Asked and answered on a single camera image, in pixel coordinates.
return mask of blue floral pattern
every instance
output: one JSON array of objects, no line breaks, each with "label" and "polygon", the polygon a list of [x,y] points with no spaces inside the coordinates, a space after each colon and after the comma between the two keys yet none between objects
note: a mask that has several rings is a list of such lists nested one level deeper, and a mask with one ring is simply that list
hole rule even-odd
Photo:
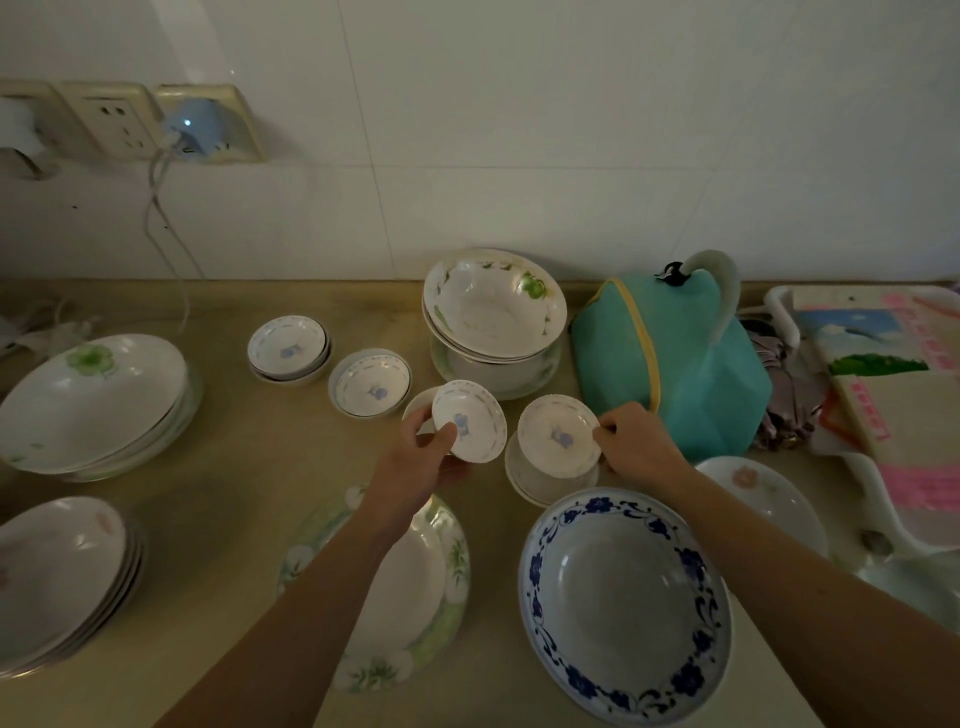
[{"label": "blue floral pattern", "polygon": [[[532,539],[537,539],[536,547],[529,560],[521,564],[520,570],[524,621],[527,622],[527,629],[535,646],[546,657],[545,663],[554,678],[569,686],[583,701],[590,704],[593,711],[599,708],[608,716],[629,716],[631,722],[641,717],[659,718],[669,713],[681,714],[681,710],[689,709],[691,698],[701,693],[705,687],[715,687],[719,674],[722,674],[718,659],[725,660],[729,655],[729,605],[724,598],[721,608],[714,591],[717,577],[710,573],[692,537],[674,523],[674,514],[645,502],[615,497],[627,495],[625,491],[612,493],[613,497],[571,496],[567,501],[557,504],[557,514],[546,521],[545,527],[538,531],[540,535],[531,536]],[[643,522],[651,533],[671,542],[672,552],[687,578],[693,606],[700,621],[690,636],[689,656],[661,684],[642,692],[637,692],[636,689],[645,686],[630,686],[634,688],[630,691],[624,690],[626,686],[613,688],[598,685],[566,659],[544,624],[544,610],[549,608],[548,604],[544,605],[540,600],[540,570],[543,567],[544,554],[561,529],[568,528],[584,518],[629,518]],[[525,554],[530,554],[531,547],[528,544]]]}]

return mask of plate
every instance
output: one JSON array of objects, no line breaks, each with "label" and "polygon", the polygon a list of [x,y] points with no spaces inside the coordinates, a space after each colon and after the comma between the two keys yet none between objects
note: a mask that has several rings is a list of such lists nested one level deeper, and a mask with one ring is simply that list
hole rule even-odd
[{"label": "plate", "polygon": [[566,326],[557,282],[536,263],[503,251],[465,251],[441,260],[423,283],[423,302],[451,341],[499,358],[540,352]]},{"label": "plate", "polygon": [[0,404],[3,459],[33,473],[71,473],[154,427],[186,386],[186,362],[169,341],[132,333],[58,354]]},{"label": "plate", "polygon": [[530,402],[516,425],[524,456],[541,473],[580,477],[600,459],[593,441],[599,427],[589,407],[566,395],[546,395]]},{"label": "plate", "polygon": [[829,558],[823,524],[797,486],[772,468],[745,457],[711,457],[697,470],[733,493],[801,544]]},{"label": "plate", "polygon": [[376,417],[399,405],[410,391],[410,367],[394,353],[365,356],[337,377],[334,398],[354,417]]},{"label": "plate", "polygon": [[521,497],[540,508],[547,508],[562,497],[577,493],[597,484],[600,469],[594,465],[580,477],[561,479],[541,473],[523,456],[514,433],[504,454],[507,479]]},{"label": "plate", "polygon": [[520,613],[550,676],[618,725],[690,718],[730,661],[727,589],[684,521],[641,494],[568,496],[520,557]]},{"label": "plate", "polygon": [[[350,488],[303,524],[280,566],[277,596],[347,522],[365,490]],[[453,642],[467,608],[469,583],[463,529],[446,504],[433,496],[381,564],[333,687],[375,692],[423,670]]]},{"label": "plate", "polygon": [[433,424],[457,425],[450,452],[468,463],[488,463],[507,444],[507,419],[493,395],[479,384],[454,379],[433,398]]},{"label": "plate", "polygon": [[116,581],[126,547],[120,515],[91,497],[52,500],[0,527],[0,673],[80,629]]},{"label": "plate", "polygon": [[437,337],[434,336],[430,339],[430,359],[433,361],[433,366],[436,368],[437,372],[444,378],[445,381],[452,381],[453,379],[470,379],[490,392],[497,399],[497,401],[520,400],[524,397],[529,397],[549,384],[550,380],[560,369],[562,350],[563,347],[561,346],[561,342],[559,340],[555,341],[547,348],[545,352],[538,354],[540,368],[533,378],[514,388],[499,389],[496,386],[490,386],[491,382],[484,376],[484,373],[479,370],[473,370],[473,376],[462,376],[462,374],[458,375],[458,372],[469,373],[469,368],[461,365],[463,357],[461,357],[457,352],[454,352],[450,348],[446,347],[443,342],[437,339]]},{"label": "plate", "polygon": [[253,333],[247,358],[262,375],[299,378],[317,368],[326,344],[326,329],[319,322],[306,316],[281,316]]}]

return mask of yellow trim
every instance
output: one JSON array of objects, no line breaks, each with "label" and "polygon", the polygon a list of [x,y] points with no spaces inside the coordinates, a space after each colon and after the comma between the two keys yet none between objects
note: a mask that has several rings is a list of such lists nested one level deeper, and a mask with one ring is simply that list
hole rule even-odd
[{"label": "yellow trim", "polygon": [[627,312],[630,314],[630,318],[634,322],[636,338],[639,339],[640,347],[643,349],[643,356],[647,360],[647,376],[650,378],[650,411],[656,415],[660,410],[661,394],[660,365],[657,362],[657,350],[654,347],[653,339],[650,338],[650,333],[647,331],[646,325],[643,323],[643,317],[640,316],[640,311],[636,307],[634,297],[630,295],[630,289],[628,289],[620,279],[605,280],[603,285],[593,294],[593,298],[587,301],[587,305],[594,303],[600,298],[600,294],[603,293],[603,289],[607,287],[607,283],[612,283],[616,287],[620,298],[623,299],[623,303],[627,305]]}]

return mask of wall outlet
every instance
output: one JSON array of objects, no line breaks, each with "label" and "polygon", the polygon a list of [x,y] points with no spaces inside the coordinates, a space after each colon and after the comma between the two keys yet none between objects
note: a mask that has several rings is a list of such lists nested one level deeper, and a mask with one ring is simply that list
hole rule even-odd
[{"label": "wall outlet", "polygon": [[[175,111],[190,98],[210,99],[220,111],[227,126],[227,138],[217,151],[200,161],[223,164],[230,162],[257,163],[266,161],[263,148],[253,126],[253,114],[234,85],[161,85],[154,89],[154,96],[164,115]],[[189,158],[191,153],[183,150],[178,157]]]},{"label": "wall outlet", "polygon": [[108,157],[133,161],[156,154],[159,113],[142,85],[66,83],[60,88]]},{"label": "wall outlet", "polygon": [[50,84],[0,79],[0,96],[30,107],[36,135],[53,155],[84,160],[100,156],[80,119]]}]

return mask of white tiled wall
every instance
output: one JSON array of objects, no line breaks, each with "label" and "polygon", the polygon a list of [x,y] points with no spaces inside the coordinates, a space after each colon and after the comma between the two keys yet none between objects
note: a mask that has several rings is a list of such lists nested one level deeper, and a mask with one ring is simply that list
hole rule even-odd
[{"label": "white tiled wall", "polygon": [[[960,275],[955,0],[46,0],[0,21],[0,76],[240,86],[270,163],[177,165],[163,194],[211,278],[419,278],[475,245],[569,279],[706,247],[748,279]],[[165,277],[144,176],[0,180],[0,275]]]}]

